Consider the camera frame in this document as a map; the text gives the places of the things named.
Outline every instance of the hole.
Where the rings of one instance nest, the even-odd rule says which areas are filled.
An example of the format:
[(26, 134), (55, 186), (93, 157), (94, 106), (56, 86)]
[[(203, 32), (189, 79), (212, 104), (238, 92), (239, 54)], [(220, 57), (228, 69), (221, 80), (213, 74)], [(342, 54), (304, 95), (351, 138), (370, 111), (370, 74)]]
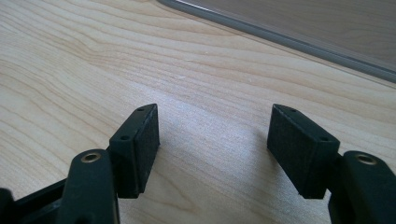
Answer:
[(357, 155), (356, 158), (361, 163), (364, 163), (364, 164), (367, 164), (367, 165), (376, 165), (376, 160), (371, 158), (371, 157), (369, 157), (369, 156), (360, 154), (360, 155)]
[(123, 141), (129, 140), (129, 136), (128, 135), (124, 135), (120, 138)]
[(85, 162), (85, 163), (93, 162), (93, 161), (99, 160), (100, 157), (101, 157), (101, 155), (99, 153), (97, 153), (97, 152), (88, 153), (83, 158), (81, 158), (81, 161)]
[(91, 224), (91, 219), (88, 217), (79, 217), (76, 221), (75, 224)]

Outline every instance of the black clamp jaw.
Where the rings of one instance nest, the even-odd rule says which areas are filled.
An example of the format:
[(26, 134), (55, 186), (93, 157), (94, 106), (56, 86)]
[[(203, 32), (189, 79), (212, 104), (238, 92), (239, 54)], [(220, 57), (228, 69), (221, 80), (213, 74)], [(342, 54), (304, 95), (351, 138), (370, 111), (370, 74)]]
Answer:
[(107, 150), (78, 154), (67, 178), (14, 202), (0, 189), (0, 223), (116, 224), (118, 198), (145, 191), (160, 145), (157, 105), (145, 105), (120, 126)]
[(306, 199), (332, 196), (332, 223), (396, 223), (396, 177), (373, 155), (348, 151), (296, 109), (274, 105), (267, 147)]

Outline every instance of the wood grain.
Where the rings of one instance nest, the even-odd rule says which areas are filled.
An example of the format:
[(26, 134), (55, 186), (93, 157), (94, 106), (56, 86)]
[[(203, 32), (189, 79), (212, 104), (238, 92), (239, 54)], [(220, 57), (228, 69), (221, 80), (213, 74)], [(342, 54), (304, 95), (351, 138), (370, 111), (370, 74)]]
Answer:
[(395, 84), (156, 1), (1, 1), (0, 78), (0, 187), (17, 199), (151, 103), (162, 144), (122, 223), (329, 223), (266, 149), (273, 103), (396, 171)]

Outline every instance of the gray surface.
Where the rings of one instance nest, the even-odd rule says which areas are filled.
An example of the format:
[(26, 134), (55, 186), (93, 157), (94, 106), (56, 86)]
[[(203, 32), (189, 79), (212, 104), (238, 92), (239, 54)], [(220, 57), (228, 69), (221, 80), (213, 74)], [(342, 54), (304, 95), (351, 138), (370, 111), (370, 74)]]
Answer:
[(396, 82), (396, 2), (160, 0), (164, 4)]

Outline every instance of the metal ring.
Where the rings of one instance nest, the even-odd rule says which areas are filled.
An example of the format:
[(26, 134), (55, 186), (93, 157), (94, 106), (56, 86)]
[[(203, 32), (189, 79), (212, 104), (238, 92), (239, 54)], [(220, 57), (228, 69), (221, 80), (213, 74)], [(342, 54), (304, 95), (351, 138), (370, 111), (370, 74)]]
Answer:
[(82, 162), (89, 163), (97, 161), (101, 158), (101, 154), (97, 152), (91, 152), (81, 158)]
[(356, 159), (358, 159), (359, 162), (367, 165), (376, 165), (376, 160), (374, 158), (363, 154), (356, 155)]

